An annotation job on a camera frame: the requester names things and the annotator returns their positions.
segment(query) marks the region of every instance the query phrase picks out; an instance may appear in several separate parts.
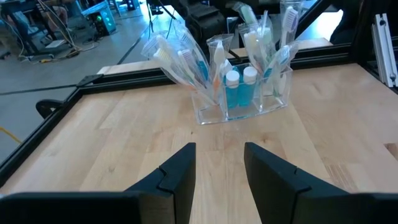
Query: small blue bottle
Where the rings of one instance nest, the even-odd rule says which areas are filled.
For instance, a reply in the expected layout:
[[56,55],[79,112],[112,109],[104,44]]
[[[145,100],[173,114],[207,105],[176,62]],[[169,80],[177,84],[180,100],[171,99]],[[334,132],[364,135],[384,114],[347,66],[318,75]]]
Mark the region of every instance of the small blue bottle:
[[239,72],[231,70],[226,75],[226,104],[228,109],[233,109],[238,105],[238,86],[239,86]]
[[238,104],[240,107],[249,106],[253,100],[256,88],[258,71],[254,67],[246,67],[243,70],[243,84],[238,88]]

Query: yellow cable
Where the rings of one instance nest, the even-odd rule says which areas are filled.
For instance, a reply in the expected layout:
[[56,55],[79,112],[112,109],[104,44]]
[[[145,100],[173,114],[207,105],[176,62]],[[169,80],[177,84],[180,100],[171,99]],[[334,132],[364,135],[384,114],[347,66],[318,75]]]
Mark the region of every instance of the yellow cable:
[[0,127],[0,131],[3,131],[4,133],[6,133],[8,136],[10,136],[13,140],[18,142],[19,144],[22,143],[15,135],[11,134],[11,132],[5,130],[4,128]]

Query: concrete floor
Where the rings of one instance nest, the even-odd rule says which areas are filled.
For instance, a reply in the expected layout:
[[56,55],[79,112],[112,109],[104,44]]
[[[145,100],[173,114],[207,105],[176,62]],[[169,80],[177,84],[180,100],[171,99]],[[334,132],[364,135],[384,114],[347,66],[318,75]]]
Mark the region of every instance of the concrete floor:
[[[182,18],[174,13],[177,19]],[[329,38],[341,19],[341,12],[322,14],[298,39]],[[0,126],[8,129],[19,139],[24,140],[43,119],[35,110],[35,104],[41,99],[64,100],[74,88],[36,91],[3,95],[10,91],[31,90],[55,86],[73,85],[87,75],[96,74],[103,66],[116,65],[127,50],[136,46],[123,63],[147,60],[141,56],[141,50],[149,37],[149,16],[146,5],[132,12],[123,12],[120,19],[115,16],[118,32],[105,37],[99,46],[91,51],[82,52],[79,56],[56,63],[35,64],[18,62],[14,58],[0,61]],[[163,13],[152,17],[154,30],[167,30],[170,16]],[[17,144],[4,133],[0,133],[0,162],[3,161]]]

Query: wooden table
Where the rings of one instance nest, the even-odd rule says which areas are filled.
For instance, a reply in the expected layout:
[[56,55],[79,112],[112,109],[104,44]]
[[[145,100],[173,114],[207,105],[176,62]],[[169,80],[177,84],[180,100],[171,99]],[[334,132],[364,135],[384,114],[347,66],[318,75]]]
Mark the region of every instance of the wooden table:
[[398,192],[398,96],[356,64],[298,70],[293,83],[287,108],[205,126],[177,85],[86,95],[0,193],[124,190],[196,142],[191,223],[260,223],[247,141],[349,192]]

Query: clear acrylic organizer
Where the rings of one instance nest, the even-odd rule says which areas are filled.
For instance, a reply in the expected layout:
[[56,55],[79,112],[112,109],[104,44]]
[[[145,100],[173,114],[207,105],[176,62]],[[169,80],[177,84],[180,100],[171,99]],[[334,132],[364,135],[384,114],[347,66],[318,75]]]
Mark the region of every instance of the clear acrylic organizer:
[[[250,63],[236,66],[243,74],[243,70],[251,66]],[[219,104],[209,105],[202,100],[198,92],[191,92],[195,116],[199,124],[213,124],[237,119],[245,119],[258,116],[284,108],[289,101],[289,93],[292,85],[291,68],[286,68],[279,75],[271,75],[269,78],[258,78],[253,84],[254,91],[246,91],[247,87],[241,81],[237,93],[227,94],[228,87],[223,82],[219,90]]]

